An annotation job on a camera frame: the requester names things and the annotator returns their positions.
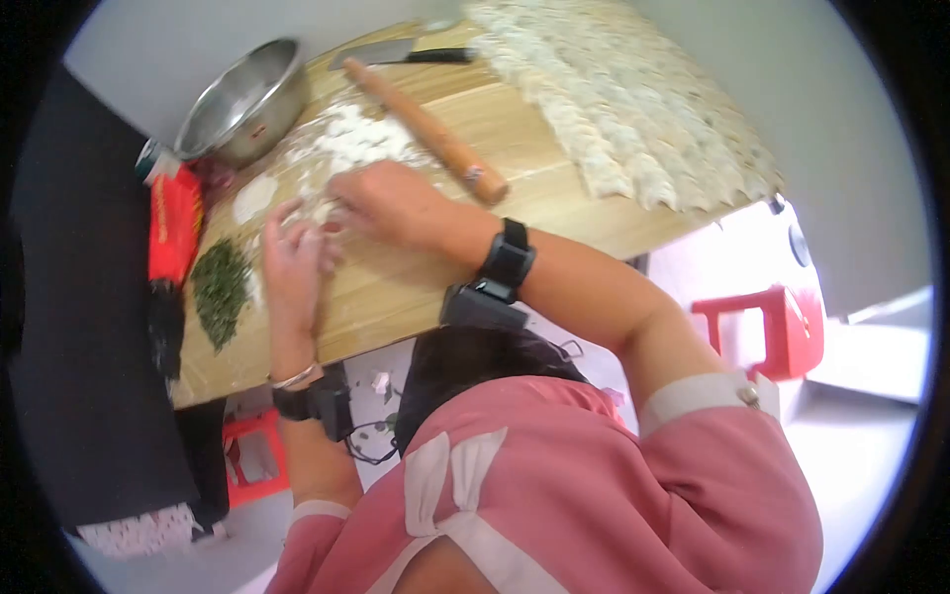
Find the red package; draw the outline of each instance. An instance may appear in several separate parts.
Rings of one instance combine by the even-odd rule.
[[[198,251],[201,184],[187,167],[174,178],[161,173],[152,183],[152,225],[148,234],[148,279],[181,287]]]

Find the knife handle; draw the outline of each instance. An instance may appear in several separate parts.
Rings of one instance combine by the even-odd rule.
[[[508,182],[482,161],[471,146],[456,138],[442,122],[392,83],[371,72],[352,56],[343,61],[343,68],[364,91],[375,96],[395,114],[413,136],[432,151],[478,199],[497,204],[508,193]]]
[[[441,64],[468,64],[475,58],[475,51],[471,48],[439,48],[413,51],[403,60],[404,62],[432,62]]]

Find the chopped herbs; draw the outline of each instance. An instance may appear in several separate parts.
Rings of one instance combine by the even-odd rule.
[[[195,309],[215,354],[237,333],[238,313],[248,300],[244,283],[250,270],[247,258],[224,238],[211,246],[191,271]]]

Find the dough scrap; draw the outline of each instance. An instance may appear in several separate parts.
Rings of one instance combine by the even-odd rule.
[[[242,225],[267,208],[278,186],[277,180],[261,174],[241,188],[232,205],[235,222]]]

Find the pink shirt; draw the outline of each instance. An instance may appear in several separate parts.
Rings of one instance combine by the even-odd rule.
[[[352,512],[299,506],[268,591],[391,592],[412,555],[447,535],[502,594],[807,593],[818,512],[765,412],[774,386],[757,383],[675,382],[640,412],[639,438],[585,384],[476,386],[423,424]]]

